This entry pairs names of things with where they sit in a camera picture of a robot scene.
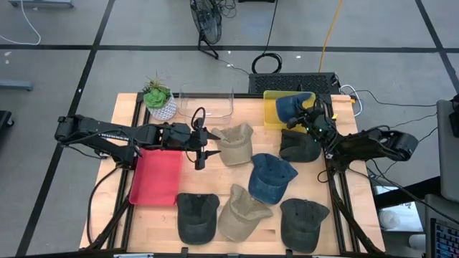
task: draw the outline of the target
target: cap brim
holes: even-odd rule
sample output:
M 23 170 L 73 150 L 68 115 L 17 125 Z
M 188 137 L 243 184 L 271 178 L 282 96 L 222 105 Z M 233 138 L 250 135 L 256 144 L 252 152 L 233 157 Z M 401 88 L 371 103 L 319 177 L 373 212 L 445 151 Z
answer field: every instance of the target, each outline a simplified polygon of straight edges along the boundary
M 252 157 L 252 141 L 248 140 L 243 145 L 236 148 L 229 148 L 217 142 L 220 158 L 226 166 L 247 163 Z
M 282 215 L 282 222 L 280 224 L 280 235 L 284 245 L 293 251 L 303 252 L 310 254 L 316 250 L 318 243 L 318 236 L 321 232 L 319 226 L 314 231 L 299 231 L 288 225 L 286 218 Z
M 214 212 L 209 221 L 199 225 L 188 224 L 180 216 L 177 218 L 177 221 L 180 240 L 183 243 L 206 244 L 214 238 L 217 228 L 217 212 Z
M 228 201 L 218 218 L 218 230 L 234 242 L 243 242 L 255 230 L 258 223 L 260 223 L 260 219 L 254 221 L 238 220 L 231 211 L 230 201 Z
M 249 193 L 250 195 L 265 204 L 276 204 L 284 196 L 288 183 L 284 186 L 270 186 L 257 176 L 254 170 L 250 175 L 249 180 Z

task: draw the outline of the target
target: white cable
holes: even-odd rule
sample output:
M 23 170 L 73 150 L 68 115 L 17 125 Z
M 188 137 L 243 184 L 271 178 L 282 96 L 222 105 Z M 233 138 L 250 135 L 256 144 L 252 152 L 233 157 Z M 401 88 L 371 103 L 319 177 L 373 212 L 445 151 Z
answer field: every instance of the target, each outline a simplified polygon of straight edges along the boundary
M 38 36 L 38 42 L 37 43 L 27 43 L 27 42 L 15 42 L 14 40 L 7 39 L 6 37 L 3 37 L 0 35 L 0 38 L 5 39 L 8 42 L 14 43 L 14 44 L 25 44 L 25 45 L 32 45 L 32 46 L 37 46 L 40 44 L 42 41 L 42 36 L 38 33 L 38 31 L 34 28 L 34 26 L 30 23 L 29 19 L 27 18 L 26 12 L 24 11 L 24 3 L 23 0 L 21 0 L 21 10 L 22 14 L 24 15 L 24 18 L 26 19 L 27 23 L 29 26 L 34 30 L 35 34 Z
M 362 113 L 362 111 L 364 111 L 364 106 L 361 105 L 361 100 L 360 100 L 359 94 L 357 94 L 356 89 L 354 89 L 354 87 L 352 87 L 351 85 L 343 85 L 343 86 L 341 86 L 341 89 L 344 88 L 344 87 L 350 87 L 351 90 L 353 91 L 353 93 L 355 94 L 355 96 L 357 98 L 357 101 L 359 102 L 360 110 L 358 111 L 357 114 L 354 115 L 354 117 L 356 117 L 357 115 L 360 115 Z

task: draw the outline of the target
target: red plate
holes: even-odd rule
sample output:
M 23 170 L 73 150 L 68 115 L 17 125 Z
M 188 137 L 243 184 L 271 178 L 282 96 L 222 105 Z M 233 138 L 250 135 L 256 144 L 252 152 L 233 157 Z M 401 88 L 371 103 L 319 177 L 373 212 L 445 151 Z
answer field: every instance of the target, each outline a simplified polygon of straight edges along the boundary
M 182 152 L 141 149 L 141 153 L 129 202 L 135 205 L 175 205 L 179 192 Z

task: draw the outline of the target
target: wooden tabletop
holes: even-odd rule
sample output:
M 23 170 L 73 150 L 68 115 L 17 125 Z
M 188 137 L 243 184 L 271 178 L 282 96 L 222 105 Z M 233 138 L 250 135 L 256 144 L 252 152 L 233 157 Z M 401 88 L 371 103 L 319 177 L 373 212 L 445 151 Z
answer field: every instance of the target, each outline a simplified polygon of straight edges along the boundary
M 215 99 L 198 99 L 194 101 L 204 107 L 218 105 L 218 100 Z M 111 122 L 121 125 L 130 125 L 135 102 L 136 94 L 118 94 Z M 280 131 L 265 129 L 263 125 L 262 102 L 262 99 L 234 99 L 234 112 L 229 124 L 224 126 L 206 124 L 206 126 L 211 130 L 214 126 L 224 128 L 247 122 L 254 130 L 254 134 L 252 135 L 254 155 L 256 153 L 270 153 L 278 156 Z M 346 135 L 349 133 L 356 133 L 357 126 L 349 96 L 333 95 L 332 104 L 334 113 L 338 115 L 336 126 L 340 134 Z M 145 108 L 142 107 L 141 110 L 139 117 L 140 123 Z M 169 122 L 174 121 L 190 123 L 189 118 L 185 118 L 178 113 Z M 150 123 L 161 122 L 151 118 Z M 211 140 L 206 149 L 216 150 L 217 145 Z M 323 156 L 320 156 L 314 162 L 291 164 L 298 171 L 298 176 L 289 183 L 282 201 L 290 198 L 308 199 L 323 204 L 332 211 L 328 184 L 317 181 L 317 174 L 325 169 Z M 113 167 L 114 162 L 111 159 L 101 161 L 98 181 L 106 175 L 106 173 L 112 170 Z M 351 164 L 351 168 L 366 175 L 365 163 L 362 161 L 354 161 Z M 204 170 L 195 171 L 194 164 L 188 162 L 187 158 L 184 157 L 179 192 L 218 195 L 220 200 L 218 212 L 220 213 L 230 197 L 229 194 L 232 184 L 237 183 L 247 189 L 252 169 L 252 163 L 246 163 L 231 168 L 226 167 L 222 163 L 219 155 L 215 155 L 207 159 L 206 168 Z M 100 185 L 98 191 L 94 195 L 91 216 L 91 232 L 93 238 L 103 230 L 113 215 L 113 207 L 115 205 L 120 175 L 121 172 L 112 175 Z M 323 174 L 322 176 L 323 178 L 321 180 L 325 180 L 326 175 Z M 372 191 L 368 179 L 350 172 L 346 173 L 346 177 L 354 218 L 374 244 L 378 248 L 384 250 L 384 242 L 382 241 L 377 212 L 374 208 Z M 200 246 L 192 246 L 180 241 L 176 226 L 176 207 L 136 206 L 133 213 L 128 252 L 179 253 L 182 247 L 188 247 L 190 253 L 285 254 L 285 249 L 287 248 L 280 238 L 280 203 L 270 206 L 274 216 L 269 219 L 263 219 L 245 242 L 231 242 L 217 230 L 214 239 L 210 243 Z M 351 250 L 346 220 L 342 216 L 341 220 L 344 224 L 346 249 Z M 123 227 L 124 218 L 122 218 L 118 224 L 117 239 L 115 241 L 116 247 L 120 246 L 120 237 L 123 233 Z M 87 246 L 85 231 L 83 232 L 80 246 Z M 318 245 L 313 254 L 339 254 L 332 212 L 322 222 Z

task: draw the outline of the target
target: potted plant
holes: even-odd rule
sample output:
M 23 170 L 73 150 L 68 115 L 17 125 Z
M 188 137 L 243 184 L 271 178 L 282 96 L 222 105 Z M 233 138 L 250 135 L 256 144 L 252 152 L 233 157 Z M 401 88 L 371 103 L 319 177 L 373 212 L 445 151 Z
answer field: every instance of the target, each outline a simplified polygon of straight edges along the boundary
M 150 111 L 150 114 L 157 120 L 166 121 L 175 115 L 177 104 L 171 90 L 161 83 L 156 76 L 143 89 L 143 102 Z

